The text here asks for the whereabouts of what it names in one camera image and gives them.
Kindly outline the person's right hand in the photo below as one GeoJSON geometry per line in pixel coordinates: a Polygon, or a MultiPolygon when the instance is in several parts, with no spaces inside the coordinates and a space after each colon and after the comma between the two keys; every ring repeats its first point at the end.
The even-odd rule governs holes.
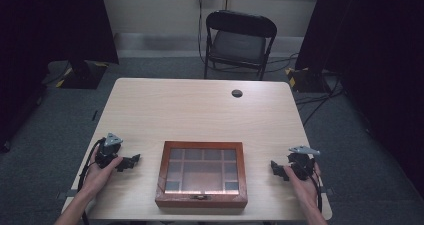
{"type": "Polygon", "coordinates": [[[316,187],[319,185],[321,171],[319,165],[315,164],[315,172],[311,178],[300,180],[291,167],[285,166],[284,170],[294,188],[296,197],[304,211],[318,211],[318,195],[316,187]]]}

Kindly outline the black stand base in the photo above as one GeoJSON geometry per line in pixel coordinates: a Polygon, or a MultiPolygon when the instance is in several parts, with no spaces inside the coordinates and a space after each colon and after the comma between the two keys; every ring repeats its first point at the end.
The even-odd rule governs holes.
{"type": "Polygon", "coordinates": [[[286,69],[288,83],[293,91],[299,93],[329,93],[330,88],[322,73],[314,73],[309,69],[286,69]]]}
{"type": "Polygon", "coordinates": [[[101,62],[76,60],[71,61],[71,68],[56,84],[62,89],[96,89],[108,68],[101,62]]]}

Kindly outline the black curtain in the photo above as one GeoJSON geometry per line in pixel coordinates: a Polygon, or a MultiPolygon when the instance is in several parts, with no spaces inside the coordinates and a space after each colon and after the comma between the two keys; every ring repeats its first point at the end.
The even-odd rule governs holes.
{"type": "Polygon", "coordinates": [[[424,0],[317,0],[296,67],[341,75],[424,198],[424,0]]]}
{"type": "Polygon", "coordinates": [[[0,152],[62,60],[119,62],[104,0],[0,0],[0,152]]]}

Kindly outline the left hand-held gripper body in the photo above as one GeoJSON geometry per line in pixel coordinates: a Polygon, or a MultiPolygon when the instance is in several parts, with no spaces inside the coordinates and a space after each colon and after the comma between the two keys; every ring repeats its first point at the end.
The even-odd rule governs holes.
{"type": "Polygon", "coordinates": [[[113,133],[108,133],[105,138],[101,139],[95,156],[95,162],[100,168],[105,168],[117,157],[122,142],[123,140],[113,133]]]}

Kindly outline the wooden box with glass lid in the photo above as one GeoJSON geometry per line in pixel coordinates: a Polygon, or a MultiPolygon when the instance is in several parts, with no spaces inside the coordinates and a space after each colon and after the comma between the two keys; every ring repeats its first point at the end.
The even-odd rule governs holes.
{"type": "Polygon", "coordinates": [[[243,144],[165,142],[155,202],[169,208],[245,208],[243,144]]]}

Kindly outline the black folding chair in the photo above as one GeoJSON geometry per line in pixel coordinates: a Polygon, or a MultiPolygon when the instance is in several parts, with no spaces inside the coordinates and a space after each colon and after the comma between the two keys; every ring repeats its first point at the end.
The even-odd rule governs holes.
{"type": "Polygon", "coordinates": [[[207,41],[204,78],[209,63],[249,68],[262,80],[277,26],[269,18],[230,10],[218,10],[206,18],[207,41]]]}

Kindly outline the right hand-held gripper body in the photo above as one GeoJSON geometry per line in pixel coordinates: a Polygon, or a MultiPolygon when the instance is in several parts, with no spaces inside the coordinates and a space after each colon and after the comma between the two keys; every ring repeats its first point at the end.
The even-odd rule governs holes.
{"type": "Polygon", "coordinates": [[[315,174],[315,159],[311,156],[320,155],[319,150],[307,146],[298,146],[289,149],[288,161],[294,174],[300,180],[306,180],[315,174]]]}

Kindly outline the wooden table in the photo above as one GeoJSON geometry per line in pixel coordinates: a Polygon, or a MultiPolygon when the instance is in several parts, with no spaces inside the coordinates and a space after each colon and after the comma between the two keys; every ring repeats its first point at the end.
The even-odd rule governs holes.
{"type": "Polygon", "coordinates": [[[307,145],[285,82],[120,78],[93,137],[122,138],[120,155],[141,159],[112,175],[87,214],[91,221],[253,222],[300,220],[291,185],[270,163],[307,145]],[[243,145],[248,204],[243,209],[160,208],[155,203],[167,141],[235,141],[243,145]]]}

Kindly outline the person's left hand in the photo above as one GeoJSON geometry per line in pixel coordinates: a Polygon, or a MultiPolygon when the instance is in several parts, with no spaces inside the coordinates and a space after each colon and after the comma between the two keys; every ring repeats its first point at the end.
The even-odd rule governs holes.
{"type": "Polygon", "coordinates": [[[92,200],[98,192],[108,182],[114,169],[121,163],[123,160],[122,157],[118,156],[114,158],[109,165],[105,168],[100,168],[95,162],[95,157],[98,148],[95,148],[94,153],[90,157],[89,169],[85,177],[84,184],[79,191],[86,199],[92,200]]]}

